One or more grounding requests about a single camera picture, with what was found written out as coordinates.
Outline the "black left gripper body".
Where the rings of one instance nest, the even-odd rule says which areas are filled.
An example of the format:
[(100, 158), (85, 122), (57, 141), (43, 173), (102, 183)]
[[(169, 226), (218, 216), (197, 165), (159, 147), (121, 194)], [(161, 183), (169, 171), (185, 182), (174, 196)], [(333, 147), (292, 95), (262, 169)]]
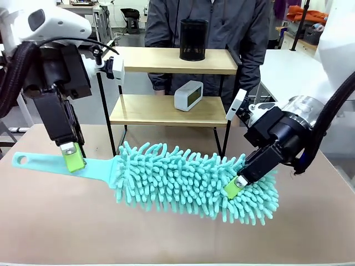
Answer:
[(91, 96), (91, 84), (78, 48), (41, 48), (31, 63), (23, 90), (34, 100), (49, 138), (57, 146), (76, 142), (65, 100)]

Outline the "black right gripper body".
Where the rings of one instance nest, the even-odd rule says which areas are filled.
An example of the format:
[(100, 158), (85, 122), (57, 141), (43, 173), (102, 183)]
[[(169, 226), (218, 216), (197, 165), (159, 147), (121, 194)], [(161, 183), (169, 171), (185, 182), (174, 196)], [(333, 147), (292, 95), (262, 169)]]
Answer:
[(308, 138), (308, 122), (275, 106), (254, 122), (244, 137), (257, 150), (246, 157), (237, 175), (250, 185), (279, 164), (294, 166)]

